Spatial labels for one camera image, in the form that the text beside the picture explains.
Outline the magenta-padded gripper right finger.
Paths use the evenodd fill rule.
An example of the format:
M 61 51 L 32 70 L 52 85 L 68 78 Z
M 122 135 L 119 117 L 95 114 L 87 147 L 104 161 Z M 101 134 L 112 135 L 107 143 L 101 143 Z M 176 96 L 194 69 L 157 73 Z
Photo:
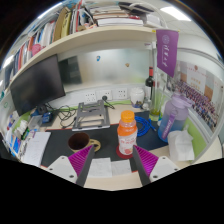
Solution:
M 157 157 L 134 145 L 133 158 L 143 186 L 175 173 L 179 168 L 166 156 Z

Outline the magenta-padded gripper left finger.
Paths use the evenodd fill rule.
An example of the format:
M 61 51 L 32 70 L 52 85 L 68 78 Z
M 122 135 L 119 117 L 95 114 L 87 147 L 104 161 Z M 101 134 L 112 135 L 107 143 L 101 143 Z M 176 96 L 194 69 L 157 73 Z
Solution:
M 94 154 L 94 146 L 90 145 L 69 157 L 60 156 L 47 168 L 47 171 L 83 187 Z

